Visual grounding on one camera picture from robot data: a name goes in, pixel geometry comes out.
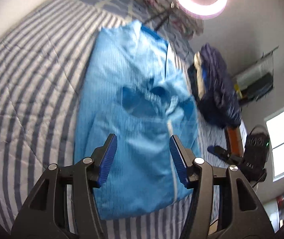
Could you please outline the striped hanging towel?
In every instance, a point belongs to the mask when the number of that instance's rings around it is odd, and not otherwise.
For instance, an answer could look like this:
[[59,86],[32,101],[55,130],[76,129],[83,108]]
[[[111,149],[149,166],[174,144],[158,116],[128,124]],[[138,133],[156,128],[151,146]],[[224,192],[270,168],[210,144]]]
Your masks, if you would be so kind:
[[273,69],[273,54],[271,53],[259,59],[238,75],[235,75],[233,77],[233,82],[234,84],[238,84],[242,91],[265,74],[270,73],[273,75]]

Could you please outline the light blue work coat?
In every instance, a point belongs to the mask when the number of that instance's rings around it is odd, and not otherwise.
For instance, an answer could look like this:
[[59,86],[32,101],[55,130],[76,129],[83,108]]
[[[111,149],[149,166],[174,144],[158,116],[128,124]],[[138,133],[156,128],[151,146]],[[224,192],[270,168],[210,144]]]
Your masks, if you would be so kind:
[[177,135],[200,156],[197,120],[167,40],[139,21],[99,32],[81,91],[74,161],[91,156],[109,134],[117,136],[107,180],[94,192],[102,219],[149,214],[190,194],[169,138]]

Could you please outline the yellow box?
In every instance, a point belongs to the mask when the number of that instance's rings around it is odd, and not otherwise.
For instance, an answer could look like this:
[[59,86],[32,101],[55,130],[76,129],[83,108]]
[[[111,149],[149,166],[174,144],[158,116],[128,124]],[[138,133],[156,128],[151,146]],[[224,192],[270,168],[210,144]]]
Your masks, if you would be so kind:
[[241,100],[242,99],[242,93],[241,93],[241,90],[240,90],[238,84],[234,84],[234,89],[235,89],[238,100]]

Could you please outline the dark hanging clothes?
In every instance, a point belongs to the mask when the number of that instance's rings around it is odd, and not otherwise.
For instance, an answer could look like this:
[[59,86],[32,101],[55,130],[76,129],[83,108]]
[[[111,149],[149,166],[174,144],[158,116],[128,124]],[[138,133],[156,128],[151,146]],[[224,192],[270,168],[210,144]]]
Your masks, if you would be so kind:
[[242,90],[242,98],[239,100],[239,105],[244,106],[252,101],[258,101],[273,90],[273,75],[265,74],[254,83]]

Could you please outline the striped blue white mattress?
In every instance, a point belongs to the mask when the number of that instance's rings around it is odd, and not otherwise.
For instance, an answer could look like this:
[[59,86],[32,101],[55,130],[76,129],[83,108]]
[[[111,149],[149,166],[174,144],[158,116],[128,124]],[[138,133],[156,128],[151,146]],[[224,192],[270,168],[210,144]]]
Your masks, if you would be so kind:
[[[97,36],[103,28],[133,21],[79,0],[52,0],[0,42],[0,225],[4,229],[11,232],[50,164],[66,167],[79,162],[74,161],[77,114]],[[187,75],[192,63],[172,51],[175,67],[184,73],[192,95]],[[198,108],[197,118],[201,155],[194,153],[195,157],[223,167],[207,148],[224,146],[224,131],[207,123]],[[179,238],[191,198],[192,190],[184,199],[141,216],[104,220],[99,215],[105,238]],[[71,185],[67,185],[67,212],[70,232],[77,234]]]

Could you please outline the dark navy down jacket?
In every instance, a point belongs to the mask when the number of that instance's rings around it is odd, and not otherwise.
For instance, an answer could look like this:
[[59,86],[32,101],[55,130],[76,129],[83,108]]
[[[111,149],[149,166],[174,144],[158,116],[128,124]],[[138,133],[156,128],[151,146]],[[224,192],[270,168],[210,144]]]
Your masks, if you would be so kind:
[[225,129],[241,124],[237,94],[222,54],[206,43],[187,69],[197,108],[207,123]]

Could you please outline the blue checkered bed sheet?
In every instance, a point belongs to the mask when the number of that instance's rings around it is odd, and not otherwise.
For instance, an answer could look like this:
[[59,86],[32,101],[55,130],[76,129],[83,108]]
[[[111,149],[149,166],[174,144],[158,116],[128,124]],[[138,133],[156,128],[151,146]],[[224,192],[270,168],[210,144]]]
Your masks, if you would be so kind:
[[[99,9],[119,15],[127,21],[139,20],[146,22],[153,16],[153,13],[145,5],[136,0],[79,0],[88,5],[96,6]],[[175,53],[187,64],[193,63],[194,52],[189,42],[173,26],[173,16],[165,22],[158,34],[168,40]]]

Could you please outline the black clothes rack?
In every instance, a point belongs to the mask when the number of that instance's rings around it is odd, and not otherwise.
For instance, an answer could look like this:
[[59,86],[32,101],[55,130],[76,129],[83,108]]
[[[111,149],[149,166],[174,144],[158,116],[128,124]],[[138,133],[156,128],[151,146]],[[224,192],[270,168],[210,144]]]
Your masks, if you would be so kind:
[[273,50],[250,65],[247,69],[232,77],[239,106],[243,107],[252,101],[258,101],[274,88]]

